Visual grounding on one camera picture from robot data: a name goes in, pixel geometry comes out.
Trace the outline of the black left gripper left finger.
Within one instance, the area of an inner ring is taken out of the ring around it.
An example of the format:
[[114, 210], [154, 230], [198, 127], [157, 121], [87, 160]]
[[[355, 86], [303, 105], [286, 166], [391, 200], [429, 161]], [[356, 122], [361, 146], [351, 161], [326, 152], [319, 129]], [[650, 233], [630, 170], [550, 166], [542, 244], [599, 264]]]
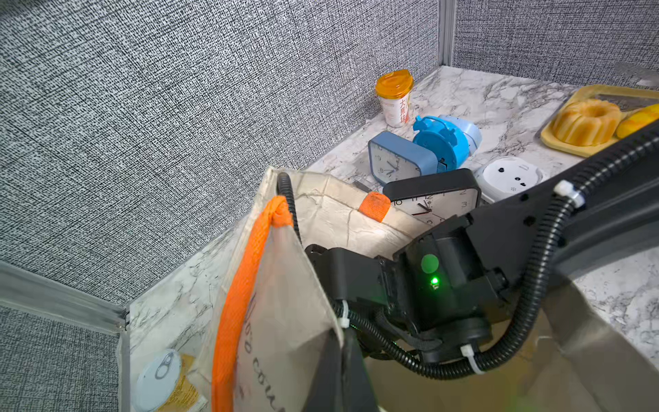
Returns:
[[334, 331], [328, 333], [303, 407], [304, 412], [343, 410], [343, 353]]

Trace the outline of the light blue round alarm clock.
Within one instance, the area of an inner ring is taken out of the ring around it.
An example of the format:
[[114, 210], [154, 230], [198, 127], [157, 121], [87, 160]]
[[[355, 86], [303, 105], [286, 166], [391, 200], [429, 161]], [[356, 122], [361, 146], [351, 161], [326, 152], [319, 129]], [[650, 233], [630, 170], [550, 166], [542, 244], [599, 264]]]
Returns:
[[453, 116], [441, 116], [443, 120], [446, 120], [463, 132], [465, 137], [469, 142], [470, 146], [470, 155], [473, 156], [476, 151], [482, 145], [482, 132], [481, 130], [472, 122], [468, 120], [456, 118]]

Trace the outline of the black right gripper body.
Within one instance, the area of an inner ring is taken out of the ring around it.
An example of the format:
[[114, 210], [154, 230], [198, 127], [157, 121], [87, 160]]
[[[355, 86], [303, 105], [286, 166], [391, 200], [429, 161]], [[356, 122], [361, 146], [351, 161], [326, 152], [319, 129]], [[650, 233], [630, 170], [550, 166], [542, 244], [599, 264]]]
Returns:
[[350, 310], [382, 328], [407, 328], [407, 267], [401, 259], [320, 245], [309, 245], [305, 254], [330, 300], [345, 300]]

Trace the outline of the white round alarm clock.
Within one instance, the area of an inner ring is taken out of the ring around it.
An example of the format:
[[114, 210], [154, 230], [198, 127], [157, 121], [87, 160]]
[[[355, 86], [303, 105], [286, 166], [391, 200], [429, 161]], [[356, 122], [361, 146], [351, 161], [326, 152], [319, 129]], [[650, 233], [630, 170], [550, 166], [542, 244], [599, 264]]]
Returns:
[[494, 204], [539, 185], [548, 175], [539, 167], [515, 156], [491, 161], [475, 172], [482, 200]]

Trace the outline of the beige canvas tote bag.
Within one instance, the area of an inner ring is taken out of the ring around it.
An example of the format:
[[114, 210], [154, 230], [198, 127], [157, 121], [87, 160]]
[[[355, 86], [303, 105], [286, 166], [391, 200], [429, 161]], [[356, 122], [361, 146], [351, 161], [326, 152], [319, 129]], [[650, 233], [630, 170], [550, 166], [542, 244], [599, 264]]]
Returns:
[[[584, 163], [432, 228], [325, 174], [271, 170], [192, 372], [214, 411], [370, 408], [363, 360], [428, 379], [504, 365], [547, 293], [658, 243], [658, 164]], [[350, 383], [357, 382], [356, 388]]]

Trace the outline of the black square alarm clock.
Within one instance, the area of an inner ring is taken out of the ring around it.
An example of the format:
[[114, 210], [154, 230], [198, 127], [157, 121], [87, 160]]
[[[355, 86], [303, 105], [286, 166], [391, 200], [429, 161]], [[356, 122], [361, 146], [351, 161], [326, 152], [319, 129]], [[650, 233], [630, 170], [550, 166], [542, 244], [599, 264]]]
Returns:
[[482, 190], [466, 168], [436, 173], [384, 186], [393, 206], [423, 223], [436, 226], [453, 216], [462, 216], [478, 206]]

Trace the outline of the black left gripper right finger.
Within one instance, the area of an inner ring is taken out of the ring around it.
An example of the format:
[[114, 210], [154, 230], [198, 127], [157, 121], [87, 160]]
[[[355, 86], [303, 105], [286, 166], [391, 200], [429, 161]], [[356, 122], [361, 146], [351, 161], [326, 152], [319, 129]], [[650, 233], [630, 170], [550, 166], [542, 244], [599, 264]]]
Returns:
[[353, 329], [343, 331], [342, 403], [343, 411], [378, 412], [359, 341]]

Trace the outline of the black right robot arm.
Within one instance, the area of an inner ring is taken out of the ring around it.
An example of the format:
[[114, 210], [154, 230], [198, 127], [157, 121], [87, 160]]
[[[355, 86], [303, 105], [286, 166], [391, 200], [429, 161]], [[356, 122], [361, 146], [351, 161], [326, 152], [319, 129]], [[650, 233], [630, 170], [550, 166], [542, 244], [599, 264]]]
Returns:
[[658, 244], [658, 125], [518, 195], [453, 216], [392, 257], [305, 252], [366, 356], [461, 379], [518, 353], [547, 292]]

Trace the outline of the blue-grey rectangular alarm clock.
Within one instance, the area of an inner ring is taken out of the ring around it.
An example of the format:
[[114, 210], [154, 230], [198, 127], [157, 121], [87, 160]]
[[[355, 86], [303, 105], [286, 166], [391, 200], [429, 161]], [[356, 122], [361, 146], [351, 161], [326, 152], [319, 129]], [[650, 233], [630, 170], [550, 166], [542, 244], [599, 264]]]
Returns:
[[381, 185], [438, 171], [439, 162], [432, 151], [389, 131], [380, 132], [367, 148], [372, 176]]

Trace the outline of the blue round whale alarm clock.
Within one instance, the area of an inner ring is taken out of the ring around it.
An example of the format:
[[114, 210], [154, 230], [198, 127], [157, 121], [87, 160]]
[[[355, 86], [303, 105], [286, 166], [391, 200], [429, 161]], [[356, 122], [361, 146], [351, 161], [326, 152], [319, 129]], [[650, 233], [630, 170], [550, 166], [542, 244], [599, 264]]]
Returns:
[[468, 138], [448, 120], [417, 116], [413, 130], [416, 132], [413, 143], [436, 156], [438, 173], [457, 170], [470, 156]]

